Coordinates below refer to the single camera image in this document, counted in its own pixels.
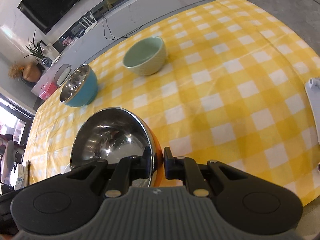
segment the potted plant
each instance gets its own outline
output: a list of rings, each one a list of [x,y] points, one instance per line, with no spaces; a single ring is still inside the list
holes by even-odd
[[[45,67],[50,67],[51,64],[52,64],[52,60],[50,58],[48,58],[48,57],[43,56],[42,49],[40,47],[40,42],[38,41],[37,44],[35,44],[35,35],[36,35],[36,31],[33,34],[32,42],[30,42],[29,39],[28,39],[29,47],[26,46],[26,48],[31,52],[31,54],[26,55],[25,57],[29,57],[29,56],[37,57],[37,58],[41,59],[42,64]]]
[[[14,63],[8,73],[9,78],[23,78],[31,83],[35,83],[41,77],[41,72],[35,63],[30,62],[26,65]]]

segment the plant pot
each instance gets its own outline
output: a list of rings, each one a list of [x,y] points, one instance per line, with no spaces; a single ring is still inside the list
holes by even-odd
[[[29,63],[25,66],[22,77],[29,82],[36,83],[41,77],[41,72],[36,65]]]
[[[48,57],[43,57],[43,59],[41,60],[42,61],[42,64],[45,66],[45,67],[51,67],[51,64],[52,64],[52,60]]]

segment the table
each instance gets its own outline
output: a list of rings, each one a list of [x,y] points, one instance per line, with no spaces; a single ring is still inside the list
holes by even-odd
[[[164,39],[167,62],[139,77],[122,58],[151,35]],[[150,26],[90,66],[99,82],[93,103],[67,107],[59,89],[38,109],[25,154],[31,183],[65,169],[86,119],[121,106],[174,156],[217,159],[292,190],[304,205],[320,195],[320,149],[304,90],[319,76],[320,58],[263,9],[245,0],[207,3]],[[161,185],[176,183],[163,178]]]

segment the bowl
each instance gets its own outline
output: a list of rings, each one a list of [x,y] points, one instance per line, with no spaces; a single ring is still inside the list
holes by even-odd
[[[71,65],[63,64],[56,74],[54,75],[54,81],[58,87],[60,87],[67,79],[71,72]]]
[[[97,76],[88,64],[78,67],[67,79],[60,93],[60,102],[80,107],[90,104],[98,93]]]
[[[160,172],[156,172],[162,165],[161,147],[135,114],[119,107],[105,108],[93,114],[78,131],[71,150],[71,170],[99,159],[113,164],[123,157],[142,156],[147,146],[151,149],[149,178],[133,181],[136,187],[148,187],[161,180]]]
[[[137,75],[152,75],[164,64],[166,49],[158,36],[143,39],[134,44],[124,55],[123,65]]]

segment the box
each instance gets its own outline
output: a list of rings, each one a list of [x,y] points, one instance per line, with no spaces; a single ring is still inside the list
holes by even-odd
[[[21,189],[27,185],[27,174],[28,168],[18,163],[12,178],[12,186],[14,190]]]

